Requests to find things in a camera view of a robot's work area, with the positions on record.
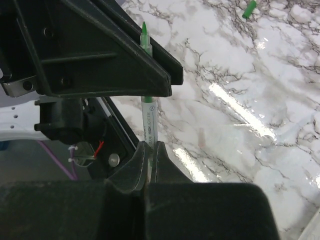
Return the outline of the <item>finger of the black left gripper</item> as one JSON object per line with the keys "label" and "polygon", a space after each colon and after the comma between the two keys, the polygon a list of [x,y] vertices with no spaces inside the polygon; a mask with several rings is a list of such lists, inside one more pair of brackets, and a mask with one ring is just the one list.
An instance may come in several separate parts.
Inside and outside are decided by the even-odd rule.
{"label": "finger of the black left gripper", "polygon": [[[136,43],[140,41],[142,28],[122,9],[115,0],[96,0],[94,2],[116,25],[118,25]],[[166,70],[171,77],[172,85],[182,85],[184,82],[181,63],[166,51],[153,38],[150,39],[152,54],[155,61]]]}
{"label": "finger of the black left gripper", "polygon": [[16,0],[42,94],[59,98],[171,95],[171,78],[90,0]]}

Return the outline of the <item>green pen cap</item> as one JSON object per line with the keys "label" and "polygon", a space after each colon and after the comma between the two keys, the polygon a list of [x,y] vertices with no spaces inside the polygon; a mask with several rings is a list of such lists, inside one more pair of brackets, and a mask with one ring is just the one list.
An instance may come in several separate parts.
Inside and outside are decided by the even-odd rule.
{"label": "green pen cap", "polygon": [[256,8],[256,6],[257,6],[257,2],[255,0],[250,0],[242,14],[242,17],[244,19],[249,19],[254,9]]}

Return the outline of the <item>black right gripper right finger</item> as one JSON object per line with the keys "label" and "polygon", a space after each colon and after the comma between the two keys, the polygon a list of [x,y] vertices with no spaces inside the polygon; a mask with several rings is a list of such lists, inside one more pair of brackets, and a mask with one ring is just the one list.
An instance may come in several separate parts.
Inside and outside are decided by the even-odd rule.
{"label": "black right gripper right finger", "polygon": [[194,183],[171,161],[164,142],[158,141],[156,143],[151,160],[149,184],[178,185]]}

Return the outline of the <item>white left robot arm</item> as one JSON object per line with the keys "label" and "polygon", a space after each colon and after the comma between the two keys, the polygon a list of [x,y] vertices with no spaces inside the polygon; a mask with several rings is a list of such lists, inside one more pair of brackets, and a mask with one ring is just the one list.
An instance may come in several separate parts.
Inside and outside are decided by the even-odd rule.
{"label": "white left robot arm", "polygon": [[114,0],[3,0],[0,85],[11,98],[39,99],[0,109],[0,139],[98,141],[105,115],[85,99],[169,97],[182,65]]}

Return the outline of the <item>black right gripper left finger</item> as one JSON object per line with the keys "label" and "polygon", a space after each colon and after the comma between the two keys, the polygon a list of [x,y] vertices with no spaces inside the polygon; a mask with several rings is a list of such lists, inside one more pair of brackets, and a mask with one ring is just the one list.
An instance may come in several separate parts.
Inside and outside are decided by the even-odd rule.
{"label": "black right gripper left finger", "polygon": [[140,194],[146,182],[146,142],[139,142],[132,158],[108,180],[124,193]]}

